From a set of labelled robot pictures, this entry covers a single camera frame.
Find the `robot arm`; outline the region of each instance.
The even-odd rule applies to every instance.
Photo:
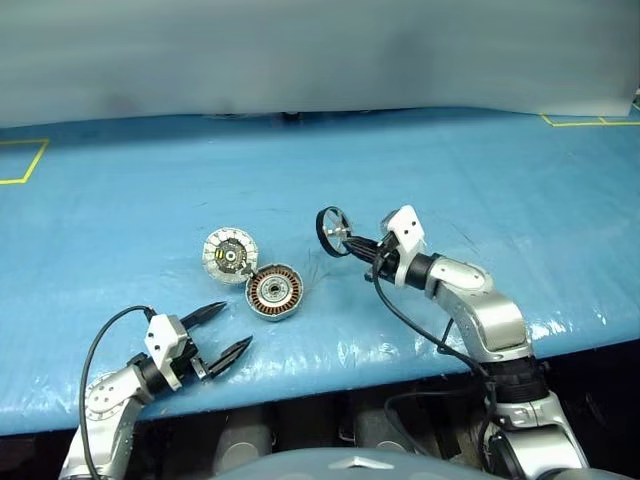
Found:
[[[522,312],[495,288],[486,270],[427,255],[424,230],[408,205],[383,220],[380,243],[352,236],[348,220],[335,207],[318,214],[316,227],[328,253],[351,253],[374,264],[380,277],[397,287],[424,290],[458,326],[469,357],[495,385],[495,433],[481,439],[494,473],[534,480],[551,470],[588,466],[558,397],[537,367]]]
[[[124,478],[131,454],[133,426],[140,411],[157,394],[169,389],[178,390],[191,372],[199,379],[214,377],[247,349],[251,337],[233,344],[210,366],[200,358],[187,330],[215,316],[224,305],[219,302],[202,307],[182,320],[175,315],[152,316],[145,335],[151,356],[140,353],[123,369],[103,375],[87,388],[84,415],[88,445],[101,478]],[[81,429],[73,437],[59,478],[92,478]]]

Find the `circular metal component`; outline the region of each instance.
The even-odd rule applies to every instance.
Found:
[[[327,207],[316,215],[316,234],[320,245],[332,257],[349,255],[343,242],[351,236],[351,224],[337,207]]]
[[[265,320],[280,321],[302,300],[300,275],[287,265],[267,265],[249,279],[245,289],[251,309]]]
[[[258,268],[258,246],[239,228],[221,228],[204,243],[202,264],[209,275],[221,282],[243,283]]]
[[[106,401],[108,399],[108,395],[110,394],[108,391],[102,391],[99,388],[96,388],[98,384],[106,380],[108,377],[113,375],[114,372],[105,373],[96,378],[93,382],[87,386],[87,390],[84,394],[85,401],[85,415],[89,420],[106,420],[107,418],[113,417],[116,413],[118,413],[122,409],[122,403],[119,403],[109,410],[105,412],[96,412],[91,407],[94,405],[99,405],[101,402]]]

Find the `motor part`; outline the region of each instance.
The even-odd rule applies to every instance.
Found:
[[[271,322],[293,314],[302,300],[300,275],[287,265],[260,268],[247,282],[245,293],[251,309]]]
[[[202,264],[216,280],[230,285],[244,283],[258,268],[258,245],[244,230],[221,228],[204,243]]]
[[[351,236],[351,224],[337,207],[327,207],[316,215],[316,234],[320,245],[332,257],[344,257],[351,253],[344,241]]]

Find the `black cable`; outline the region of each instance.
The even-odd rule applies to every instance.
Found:
[[[479,375],[485,383],[485,389],[487,390],[487,393],[489,396],[489,408],[487,409],[485,416],[482,420],[482,424],[480,425],[480,433],[478,435],[477,447],[478,447],[478,456],[480,457],[480,463],[482,464],[482,468],[484,468],[485,471],[487,472],[491,472],[489,463],[487,462],[487,458],[484,454],[484,436],[487,431],[487,428],[489,427],[489,423],[491,423],[491,419],[495,415],[495,411],[497,408],[495,386],[493,385],[492,382],[490,382],[489,374],[482,367],[482,365],[480,365],[479,362],[469,357],[468,355],[465,355],[464,353],[461,353],[456,349],[451,348],[445,342],[433,336],[431,333],[427,332],[425,329],[423,329],[418,324],[416,324],[413,320],[411,320],[408,316],[406,316],[402,311],[400,311],[398,307],[396,307],[391,302],[391,300],[389,300],[389,298],[386,296],[386,294],[382,290],[382,285],[380,285],[380,269],[382,268],[382,264],[384,262],[384,255],[388,253],[389,253],[388,248],[385,248],[385,242],[383,240],[383,244],[381,248],[378,249],[373,259],[373,268],[372,268],[372,275],[371,275],[373,285],[376,289],[376,293],[380,297],[380,300],[382,300],[382,303],[385,304],[385,306],[391,311],[391,313],[393,313],[396,317],[402,320],[402,322],[405,325],[407,325],[416,333],[422,335],[431,343],[435,344],[438,347],[438,351],[442,351],[442,353],[456,357],[458,360],[464,362],[471,369],[471,371]]]
[[[378,249],[378,252],[376,253],[376,256],[375,256],[375,258],[373,260],[373,268],[372,268],[373,286],[375,287],[376,293],[380,297],[380,300],[382,300],[382,303],[384,303],[385,306],[389,310],[391,310],[391,313],[393,313],[396,317],[398,317],[400,320],[402,320],[413,331],[415,331],[416,333],[422,335],[424,338],[429,340],[431,343],[435,344],[437,347],[439,347],[445,353],[447,353],[447,354],[449,354],[449,355],[451,355],[453,357],[456,357],[458,360],[464,362],[471,369],[472,372],[477,373],[477,374],[481,375],[484,378],[487,378],[488,374],[487,374],[486,370],[482,367],[482,365],[480,365],[480,363],[478,363],[477,361],[475,361],[473,358],[469,357],[468,355],[465,355],[464,353],[460,353],[459,351],[455,350],[454,348],[451,348],[449,345],[447,345],[446,343],[442,342],[439,338],[437,338],[437,337],[433,336],[432,334],[430,334],[429,332],[427,332],[424,328],[422,328],[421,326],[416,324],[413,320],[411,320],[404,313],[402,313],[398,309],[398,307],[396,307],[391,302],[391,300],[389,300],[387,295],[382,290],[382,285],[380,285],[380,269],[382,268],[382,264],[383,264],[383,253],[384,253],[383,249]]]
[[[87,389],[87,379],[89,377],[89,368],[91,367],[91,360],[93,360],[93,354],[96,351],[96,347],[102,337],[107,332],[109,327],[116,323],[120,318],[124,317],[126,314],[135,312],[136,310],[142,310],[145,312],[147,318],[150,318],[151,314],[155,312],[151,307],[145,307],[143,305],[135,305],[133,307],[125,308],[120,313],[116,313],[113,317],[111,317],[107,323],[100,329],[96,338],[93,340],[93,343],[89,347],[89,352],[87,353],[87,358],[84,361],[84,365],[82,366],[82,375],[80,377],[80,393],[78,394],[78,410],[80,416],[80,437],[82,439],[82,448],[84,450],[84,461],[87,464],[87,468],[89,469],[89,473],[91,474],[91,478],[93,480],[100,480],[100,474],[96,470],[96,466],[93,463],[93,457],[91,456],[91,449],[89,448],[89,432],[87,430],[87,415],[86,415],[86,406],[85,406],[85,391]]]
[[[487,461],[487,456],[484,451],[484,436],[487,433],[487,428],[489,428],[489,424],[491,423],[491,419],[496,414],[496,409],[498,408],[498,401],[496,398],[496,387],[492,382],[487,382],[485,384],[485,388],[489,390],[489,408],[484,414],[484,418],[482,419],[482,423],[480,424],[480,431],[478,432],[478,457],[480,457],[480,463],[482,464],[482,468],[486,472],[491,472],[491,465]]]
[[[400,417],[397,416],[397,410],[392,409],[391,406],[393,403],[398,400],[404,400],[407,398],[420,398],[420,397],[454,397],[454,396],[463,396],[469,393],[472,393],[474,390],[478,388],[478,384],[473,382],[471,385],[467,385],[464,388],[450,389],[450,390],[432,390],[428,392],[409,392],[409,393],[400,393],[398,395],[393,395],[384,402],[384,415],[387,418],[387,421],[395,428],[400,435],[402,435],[414,448],[414,450],[422,455],[430,456],[431,454],[411,435],[400,420]]]
[[[447,327],[444,329],[444,335],[442,335],[442,338],[440,339],[440,341],[442,343],[447,343],[447,338],[449,337],[449,333],[451,332],[451,327],[453,327],[454,323],[455,322],[453,321],[453,318],[450,318],[449,319],[449,323],[447,323]],[[438,353],[440,353],[442,355],[449,355],[447,352],[442,350],[440,347],[438,347]]]

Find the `table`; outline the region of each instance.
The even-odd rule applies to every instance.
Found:
[[[322,251],[328,205],[379,238],[412,204],[429,252],[483,266],[518,303],[539,357],[640,337],[640,111],[605,121],[427,109],[0,130],[0,434],[75,428],[87,348],[137,303],[184,315],[226,300],[193,332],[205,359],[254,335],[230,371],[145,418],[462,371],[385,310],[364,264]],[[222,226],[250,232],[261,265],[300,272],[295,316],[265,322],[205,273],[203,242]],[[420,292],[387,289],[444,330]],[[144,351],[145,323],[116,324],[92,376]]]

